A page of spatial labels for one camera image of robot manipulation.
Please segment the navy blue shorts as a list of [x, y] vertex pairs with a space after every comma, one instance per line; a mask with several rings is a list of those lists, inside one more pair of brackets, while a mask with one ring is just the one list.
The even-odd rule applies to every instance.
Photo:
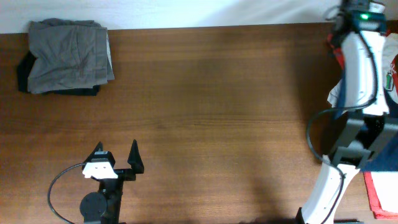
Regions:
[[[397, 61], [397, 51], [383, 56], [383, 62], [387, 63], [387, 68], [383, 69], [383, 87], [386, 103], [389, 107], [391, 118], [397, 118], [397, 71], [395, 62]], [[328, 102], [332, 107], [343, 107], [346, 90], [344, 86], [346, 75], [341, 71], [341, 80], [329, 92]], [[370, 172], [395, 172], [397, 171], [397, 134], [389, 141], [387, 146], [371, 162], [367, 163], [362, 171]]]

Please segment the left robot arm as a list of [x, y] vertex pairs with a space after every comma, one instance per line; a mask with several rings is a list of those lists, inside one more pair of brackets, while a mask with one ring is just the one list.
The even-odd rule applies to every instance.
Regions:
[[115, 163], [113, 154], [105, 151], [101, 142], [84, 160], [82, 174], [99, 183], [96, 192], [81, 200], [80, 213], [84, 223], [119, 224], [124, 183], [135, 181], [136, 175], [144, 173], [136, 140], [133, 140], [127, 158], [130, 168], [116, 169]]

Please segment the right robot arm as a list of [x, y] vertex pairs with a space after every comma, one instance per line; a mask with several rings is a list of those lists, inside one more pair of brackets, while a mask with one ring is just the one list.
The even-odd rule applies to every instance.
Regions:
[[341, 52], [343, 75], [337, 104], [308, 120], [306, 138], [321, 170], [295, 222], [334, 223], [352, 179], [397, 135], [382, 77], [385, 6], [377, 1], [341, 1], [331, 46]]

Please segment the grey folded shorts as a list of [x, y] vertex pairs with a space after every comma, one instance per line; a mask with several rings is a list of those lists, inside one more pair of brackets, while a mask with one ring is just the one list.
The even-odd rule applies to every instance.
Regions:
[[115, 79], [108, 29], [95, 21], [32, 21], [28, 38], [35, 57], [30, 93], [89, 89]]

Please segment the black folded garment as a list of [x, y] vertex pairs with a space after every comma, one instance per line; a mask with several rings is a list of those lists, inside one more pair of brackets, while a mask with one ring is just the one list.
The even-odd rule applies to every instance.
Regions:
[[[27, 86], [28, 86], [28, 77], [30, 71], [32, 70], [36, 58], [33, 54], [28, 51], [28, 53], [24, 56], [21, 60], [19, 65], [16, 67], [17, 72], [17, 84], [18, 90], [23, 93], [29, 93]], [[92, 88], [75, 88], [69, 90], [54, 90], [54, 91], [47, 91], [44, 95], [53, 93], [58, 95], [72, 95], [72, 96], [96, 96], [100, 91], [100, 86], [95, 85]]]

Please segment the red garment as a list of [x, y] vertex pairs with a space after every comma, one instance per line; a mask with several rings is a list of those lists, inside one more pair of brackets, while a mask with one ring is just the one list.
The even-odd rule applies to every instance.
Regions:
[[[329, 46], [331, 47], [331, 50], [337, 59], [341, 69], [343, 72], [345, 72], [345, 61], [344, 61], [344, 56], [341, 51], [341, 48], [338, 46], [337, 42], [333, 40], [334, 35], [329, 34], [327, 37], [327, 42]], [[373, 212], [373, 215], [375, 219], [377, 220], [397, 220], [397, 213], [394, 212], [388, 212], [386, 210], [382, 209], [379, 197], [377, 196], [376, 192], [376, 187], [375, 187], [375, 181], [373, 180], [372, 177], [372, 172], [370, 171], [363, 171], [363, 177], [364, 177], [364, 182], [366, 186], [366, 191], [368, 194], [368, 200], [369, 200], [369, 207], [371, 211]]]

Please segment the white t-shirt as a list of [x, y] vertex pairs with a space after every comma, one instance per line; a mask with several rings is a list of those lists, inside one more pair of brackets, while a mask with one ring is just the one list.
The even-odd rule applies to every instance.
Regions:
[[[382, 74], [390, 117], [397, 118], [397, 34], [386, 37], [382, 52]], [[397, 137], [361, 169], [369, 205], [377, 219], [397, 218]]]

